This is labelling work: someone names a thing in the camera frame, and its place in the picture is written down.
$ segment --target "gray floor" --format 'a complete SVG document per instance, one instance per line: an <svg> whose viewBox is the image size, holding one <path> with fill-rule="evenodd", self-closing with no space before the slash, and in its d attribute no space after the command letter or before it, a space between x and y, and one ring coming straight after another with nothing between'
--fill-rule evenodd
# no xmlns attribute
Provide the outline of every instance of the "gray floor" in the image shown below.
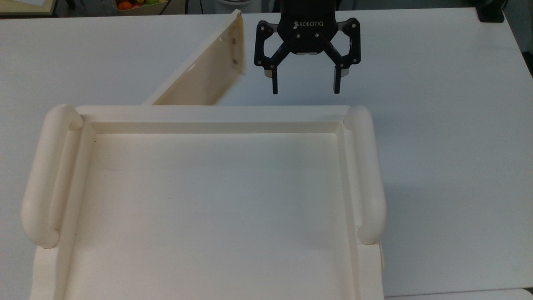
<svg viewBox="0 0 533 300"><path fill-rule="evenodd" d="M112 5L112 0L83 0L85 8L81 5L82 0L74 0L77 4L75 10L70 10L65 0L58 0L56 14L59 17L96 17L117 15ZM204 13L215 13L214 2L216 0L202 0ZM267 11L272 0L263 0L263 10ZM381 10L381 9L421 9L441 7L468 7L470 0L356 0L357 10ZM343 0L341 10L352 9L353 0ZM200 0L190 0L189 13L200 14ZM531 21L529 20L528 0L509 0L505 9L505 15L513 30L520 49L527 50L531 39Z"/></svg>

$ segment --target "white table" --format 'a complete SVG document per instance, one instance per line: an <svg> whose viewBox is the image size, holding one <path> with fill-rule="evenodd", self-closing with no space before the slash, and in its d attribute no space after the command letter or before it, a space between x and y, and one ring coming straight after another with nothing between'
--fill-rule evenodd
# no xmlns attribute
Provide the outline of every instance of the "white table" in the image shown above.
<svg viewBox="0 0 533 300"><path fill-rule="evenodd" d="M279 95L253 66L221 105L366 105L388 201L386 296L533 286L533 81L507 23L474 9L339 12L362 62L333 94L333 63L290 55ZM0 298L27 299L34 246L20 203L55 105L137 105L223 15L0 20ZM267 44L267 54L279 45ZM341 52L347 38L336 38Z"/></svg>

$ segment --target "tray bottom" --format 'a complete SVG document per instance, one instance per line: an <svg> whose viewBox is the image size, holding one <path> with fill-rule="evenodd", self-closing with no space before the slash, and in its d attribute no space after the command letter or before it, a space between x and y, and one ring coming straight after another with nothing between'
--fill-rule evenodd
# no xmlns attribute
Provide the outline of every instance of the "tray bottom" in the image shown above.
<svg viewBox="0 0 533 300"><path fill-rule="evenodd" d="M344 201L333 133L98 134L64 299L348 300Z"/></svg>

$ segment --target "white tray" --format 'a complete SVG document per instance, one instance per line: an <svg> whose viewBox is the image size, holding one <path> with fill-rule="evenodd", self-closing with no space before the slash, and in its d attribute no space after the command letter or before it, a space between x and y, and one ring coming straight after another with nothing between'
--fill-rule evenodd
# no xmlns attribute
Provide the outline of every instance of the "white tray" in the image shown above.
<svg viewBox="0 0 533 300"><path fill-rule="evenodd" d="M31 299L383 299L363 107L57 107L22 221Z"/></svg>

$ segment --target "black cable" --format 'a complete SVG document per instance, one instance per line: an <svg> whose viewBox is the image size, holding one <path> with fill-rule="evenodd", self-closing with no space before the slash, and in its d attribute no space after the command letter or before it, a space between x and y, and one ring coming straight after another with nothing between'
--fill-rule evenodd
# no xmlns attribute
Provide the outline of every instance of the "black cable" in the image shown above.
<svg viewBox="0 0 533 300"><path fill-rule="evenodd" d="M170 1L172 1L172 0L168 0L168 1L167 1L167 4L166 4L165 7L161 10L161 12L159 13L159 15L162 15L163 12L165 12L165 9L166 9L166 8L168 7L168 5L170 4Z"/></svg>

